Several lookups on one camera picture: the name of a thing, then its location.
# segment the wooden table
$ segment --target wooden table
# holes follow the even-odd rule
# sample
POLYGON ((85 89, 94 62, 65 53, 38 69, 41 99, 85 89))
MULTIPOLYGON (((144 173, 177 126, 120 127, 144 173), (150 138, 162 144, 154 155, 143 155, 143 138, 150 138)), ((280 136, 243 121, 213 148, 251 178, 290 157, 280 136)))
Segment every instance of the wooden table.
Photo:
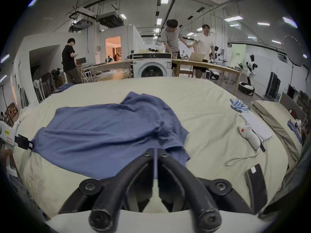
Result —
POLYGON ((175 68, 175 70, 174 70, 174 74, 176 77, 179 77, 180 65, 204 67, 204 68, 212 68, 212 69, 220 70, 220 71, 222 71, 220 86, 222 85, 222 81, 224 79, 224 72, 230 72, 230 73, 237 74, 236 84, 235 84, 235 89, 234 89, 233 95, 235 95, 235 92, 238 89, 240 76, 241 76, 241 74, 243 74, 242 72, 239 72, 238 70, 235 70, 233 68, 219 66, 219 65, 215 65, 215 64, 211 64, 211 63, 207 63, 207 62, 197 62, 197 61, 190 61, 190 60, 172 59, 172 63, 177 64, 177 68, 175 68))

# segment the blue gloves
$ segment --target blue gloves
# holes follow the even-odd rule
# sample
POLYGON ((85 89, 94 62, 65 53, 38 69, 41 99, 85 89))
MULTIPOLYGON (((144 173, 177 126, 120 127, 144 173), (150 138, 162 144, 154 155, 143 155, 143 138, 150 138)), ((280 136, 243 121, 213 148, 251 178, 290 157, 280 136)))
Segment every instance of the blue gloves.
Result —
POLYGON ((230 99, 231 101, 231 108, 238 111, 238 112, 243 112, 243 113, 249 113, 250 107, 248 107, 245 103, 243 103, 242 100, 240 99, 230 99))

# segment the laptop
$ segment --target laptop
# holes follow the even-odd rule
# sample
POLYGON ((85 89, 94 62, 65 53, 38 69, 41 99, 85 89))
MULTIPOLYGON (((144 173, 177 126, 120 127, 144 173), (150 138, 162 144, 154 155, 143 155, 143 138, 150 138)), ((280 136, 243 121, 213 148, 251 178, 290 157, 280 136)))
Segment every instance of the laptop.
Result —
POLYGON ((201 53, 192 53, 189 57, 190 61, 197 61, 197 62, 202 62, 202 60, 204 59, 205 54, 201 54, 201 53))

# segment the man in white t-shirt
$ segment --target man in white t-shirt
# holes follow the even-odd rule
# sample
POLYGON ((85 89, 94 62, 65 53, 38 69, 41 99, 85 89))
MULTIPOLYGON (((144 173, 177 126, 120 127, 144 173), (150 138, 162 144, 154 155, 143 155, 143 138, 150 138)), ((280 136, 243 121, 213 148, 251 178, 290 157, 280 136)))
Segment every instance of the man in white t-shirt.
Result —
MULTIPOLYGON (((211 28, 209 25, 202 25, 203 33, 198 33, 196 37, 194 37, 193 48, 195 53, 204 54, 204 59, 209 59, 210 50, 212 50, 212 58, 215 59, 215 48, 212 41, 212 38, 209 36, 211 28)), ((201 78, 202 72, 205 72, 207 68, 203 67, 193 67, 196 69, 196 77, 201 78)))

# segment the washing machine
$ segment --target washing machine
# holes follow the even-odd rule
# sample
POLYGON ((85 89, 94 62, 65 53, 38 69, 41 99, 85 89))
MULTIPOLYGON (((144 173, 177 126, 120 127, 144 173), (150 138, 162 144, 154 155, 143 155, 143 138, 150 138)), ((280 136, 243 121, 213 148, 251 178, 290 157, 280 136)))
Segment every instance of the washing machine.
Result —
POLYGON ((171 53, 134 53, 134 78, 172 76, 171 53))

